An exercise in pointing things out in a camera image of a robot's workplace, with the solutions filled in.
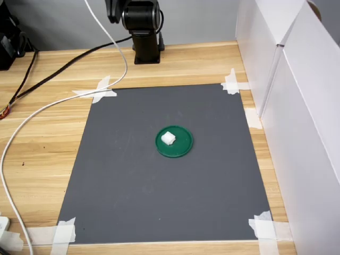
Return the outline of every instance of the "black cable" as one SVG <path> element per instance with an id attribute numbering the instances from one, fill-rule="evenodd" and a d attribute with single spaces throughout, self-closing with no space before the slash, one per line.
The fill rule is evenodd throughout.
<path id="1" fill-rule="evenodd" d="M 18 89 L 16 90 L 14 96 L 11 98 L 10 103 L 9 103 L 10 105 L 15 101 L 16 96 L 19 94 L 21 88 L 24 86 L 24 84 L 25 84 L 25 82 L 26 82 L 26 80 L 27 80 L 27 77 L 28 77 L 28 75 L 29 75 L 29 73 L 30 73 L 30 71 L 31 71 L 31 68 L 32 68 L 32 66 L 33 66 L 33 63 L 34 63 L 34 61 L 35 61 L 35 59 L 36 59 L 36 57 L 37 57 L 37 55 L 38 55 L 38 52 L 39 52 L 38 50 L 36 50 L 36 51 L 34 52 L 34 55 L 33 55 L 32 61 L 31 61 L 31 63 L 30 63 L 30 66 L 28 67 L 28 69 L 27 69 L 27 71 L 26 71 L 25 78 L 23 78 L 22 83 L 20 84 L 20 86 L 19 86 Z"/>
<path id="2" fill-rule="evenodd" d="M 161 31 L 162 28 L 163 28 L 163 24 L 164 24 L 164 14 L 163 14 L 163 12 L 162 12 L 161 10 L 160 10 L 160 14 L 161 14 L 161 24 L 160 24 L 159 29 L 157 30 L 156 34 L 159 34 L 159 33 L 160 33 L 160 31 Z M 122 43 L 122 42 L 124 42 L 124 41 L 130 40 L 131 38 L 132 38 L 132 36 L 129 36 L 129 37 L 126 37 L 126 38 L 124 38 L 124 39 L 122 39 L 122 40 L 118 40 L 116 43 L 119 44 L 119 43 Z M 19 94 L 18 96 L 16 96 L 16 95 L 18 94 L 17 92 L 20 91 L 20 89 L 22 88 L 23 84 L 25 83 L 25 81 L 26 81 L 26 79 L 27 79 L 27 77 L 25 76 L 24 81 L 22 82 L 22 84 L 20 85 L 19 89 L 18 89 L 17 92 L 16 92 L 16 95 L 15 95 L 15 97 L 14 97 L 13 102 L 14 102 L 15 100 L 17 100 L 17 99 L 19 99 L 19 98 L 21 98 L 21 97 L 27 95 L 28 93 L 34 91 L 35 89 L 39 88 L 41 85 L 43 85 L 43 84 L 46 83 L 47 81 L 51 80 L 52 78 L 56 77 L 58 74 L 60 74 L 60 73 L 63 72 L 64 70 L 66 70 L 68 67 L 70 67 L 70 66 L 73 65 L 75 62 L 77 62 L 78 60 L 82 59 L 83 57 L 89 55 L 89 54 L 92 53 L 92 52 L 95 52 L 96 50 L 99 50 L 99 49 L 101 49 L 101 48 L 104 48 L 104 47 L 107 47 L 107 46 L 110 46 L 110 45 L 113 45 L 113 42 L 110 42 L 110 43 L 108 43 L 108 44 L 103 44 L 103 45 L 97 46 L 97 47 L 95 47 L 95 48 L 92 48 L 92 49 L 90 49 L 90 50 L 88 50 L 88 51 L 86 51 L 86 52 L 80 54 L 79 56 L 77 56 L 77 57 L 75 57 L 74 59 L 70 60 L 68 63 L 66 63 L 66 64 L 65 64 L 64 66 L 62 66 L 59 70 L 57 70 L 56 72 L 54 72 L 53 74 L 51 74 L 51 75 L 48 76 L 47 78 L 43 79 L 42 81 L 38 82 L 37 84 L 35 84 L 35 85 L 32 86 L 31 88 L 29 88 L 28 90 L 26 90 L 26 91 L 24 91 L 23 93 L 21 93 L 21 94 Z M 30 65 L 30 67 L 29 67 L 28 70 L 27 70 L 27 73 L 26 73 L 27 76 L 28 76 L 28 74 L 29 74 L 29 72 L 30 72 L 31 65 Z"/>
<path id="3" fill-rule="evenodd" d="M 123 41 L 127 41 L 130 40 L 132 38 L 132 36 L 126 37 L 122 40 L 117 41 L 116 43 L 121 43 Z M 65 71 L 67 68 L 69 68 L 71 65 L 73 65 L 75 62 L 77 62 L 78 60 L 82 59 L 83 57 L 89 55 L 92 52 L 95 52 L 96 50 L 99 50 L 101 48 L 107 47 L 112 45 L 113 42 L 110 42 L 109 44 L 103 44 L 100 46 L 97 46 L 95 48 L 92 48 L 82 54 L 80 54 L 79 56 L 75 57 L 74 59 L 70 60 L 69 62 L 67 62 L 64 66 L 62 66 L 59 70 L 57 70 L 56 72 L 54 72 L 53 74 L 51 74 L 50 76 L 44 78 L 42 81 L 39 81 L 37 84 L 35 84 L 34 86 L 32 86 L 31 88 L 29 88 L 28 90 L 24 91 L 23 93 L 19 94 L 16 99 L 21 98 L 23 96 L 25 96 L 26 94 L 34 91 L 35 89 L 39 88 L 41 85 L 43 85 L 44 83 L 48 82 L 49 80 L 53 79 L 54 77 L 56 77 L 58 74 L 60 74 L 61 72 Z"/>

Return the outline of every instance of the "white wall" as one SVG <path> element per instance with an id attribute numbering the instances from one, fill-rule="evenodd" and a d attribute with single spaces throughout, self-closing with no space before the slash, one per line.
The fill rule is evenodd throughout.
<path id="1" fill-rule="evenodd" d="M 5 0 L 22 29 L 41 50 L 92 48 L 108 43 L 83 0 Z M 110 24 L 105 0 L 88 0 L 116 40 L 129 36 L 122 24 Z M 239 0 L 159 0 L 165 14 L 166 45 L 235 40 Z M 122 43 L 130 46 L 132 41 Z"/>
<path id="2" fill-rule="evenodd" d="M 304 3 L 262 117 L 300 255 L 340 254 L 339 70 L 340 48 Z"/>

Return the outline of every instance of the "wall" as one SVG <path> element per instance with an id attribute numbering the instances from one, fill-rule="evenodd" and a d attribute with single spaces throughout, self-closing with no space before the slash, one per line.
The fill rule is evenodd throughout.
<path id="1" fill-rule="evenodd" d="M 339 0 L 313 0 L 320 10 L 322 23 L 333 37 L 335 42 L 340 44 L 340 1 Z"/>
<path id="2" fill-rule="evenodd" d="M 109 42 L 83 0 L 5 0 L 40 50 L 82 49 Z M 116 40 L 129 36 L 122 24 L 110 24 L 105 0 L 88 0 Z M 165 15 L 166 45 L 235 40 L 239 0 L 159 0 Z M 121 44 L 131 46 L 132 41 Z"/>

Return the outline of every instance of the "tape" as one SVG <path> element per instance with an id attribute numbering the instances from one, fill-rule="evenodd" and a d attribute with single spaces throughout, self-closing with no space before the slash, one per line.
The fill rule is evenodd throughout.
<path id="1" fill-rule="evenodd" d="M 52 245 L 55 243 L 55 236 L 64 233 L 65 236 L 71 233 L 70 239 L 62 240 L 63 242 L 75 242 L 74 220 L 68 222 L 59 222 L 58 226 L 52 227 L 29 227 L 28 234 L 33 245 Z"/>
<path id="2" fill-rule="evenodd" d="M 249 219 L 249 226 L 259 239 L 261 255 L 279 255 L 277 241 L 293 241 L 289 223 L 272 221 L 270 211 L 254 215 L 254 219 Z"/>
<path id="3" fill-rule="evenodd" d="M 22 251 L 23 240 L 20 233 L 0 231 L 0 247 L 6 251 Z"/>
<path id="4" fill-rule="evenodd" d="M 109 85 L 110 82 L 110 75 L 105 77 L 104 79 L 102 79 L 97 86 L 97 89 L 102 89 L 105 88 Z M 83 93 L 88 93 L 91 92 L 93 90 L 72 90 L 73 93 L 80 95 Z M 81 98 L 91 98 L 93 97 L 93 101 L 92 103 L 95 104 L 97 102 L 99 102 L 103 97 L 116 97 L 117 93 L 114 92 L 112 89 L 108 89 L 108 90 L 104 90 L 101 92 L 97 92 L 97 93 L 93 93 L 93 94 L 88 94 L 86 96 L 81 96 Z"/>
<path id="5" fill-rule="evenodd" d="M 227 90 L 225 82 L 222 82 L 221 85 L 223 86 L 223 90 Z M 248 82 L 238 82 L 237 86 L 239 87 L 239 90 L 250 90 Z"/>
<path id="6" fill-rule="evenodd" d="M 75 242 L 75 218 L 60 221 L 52 227 L 29 227 L 27 232 L 32 245 L 52 245 L 51 255 L 66 255 L 69 243 Z M 20 233 L 0 231 L 0 247 L 6 251 L 22 251 Z"/>
<path id="7" fill-rule="evenodd" d="M 255 108 L 245 108 L 245 117 L 250 128 L 262 129 L 262 123 Z"/>
<path id="8" fill-rule="evenodd" d="M 231 69 L 230 74 L 225 77 L 225 83 L 221 83 L 223 86 L 223 90 L 227 90 L 228 94 L 234 95 L 236 93 L 240 93 L 239 84 L 237 83 L 235 69 Z"/>
<path id="9" fill-rule="evenodd" d="M 75 217 L 68 222 L 60 221 L 55 231 L 50 255 L 66 255 L 69 243 L 75 241 Z"/>

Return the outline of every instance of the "wooden desk surface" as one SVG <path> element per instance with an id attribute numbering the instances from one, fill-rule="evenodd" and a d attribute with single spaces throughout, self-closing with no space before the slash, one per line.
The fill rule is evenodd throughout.
<path id="1" fill-rule="evenodd" d="M 24 89 L 52 74 L 83 50 L 41 52 Z M 235 69 L 238 82 L 246 82 L 237 42 L 167 46 L 158 65 L 134 65 L 134 51 L 124 48 L 129 70 L 116 88 L 221 83 Z M 32 54 L 18 58 L 9 71 L 0 72 L 0 106 L 21 83 Z M 69 69 L 18 100 L 11 114 L 0 121 L 0 150 L 19 124 L 35 110 L 73 96 L 72 90 L 95 89 L 111 75 L 119 78 L 124 65 L 116 49 L 90 54 Z M 241 91 L 244 107 L 254 107 L 250 91 Z M 55 226 L 77 155 L 91 98 L 77 98 L 53 106 L 34 117 L 19 132 L 6 156 L 4 174 L 26 227 Z M 275 221 L 286 222 L 286 212 L 263 130 L 250 129 L 260 171 Z M 4 189 L 0 187 L 0 211 L 11 220 L 10 231 L 24 238 Z M 293 242 L 279 242 L 280 254 L 296 254 Z M 49 254 L 50 247 L 35 247 Z M 69 254 L 259 254 L 257 241 L 182 242 L 72 245 Z M 28 248 L 14 254 L 29 254 Z"/>

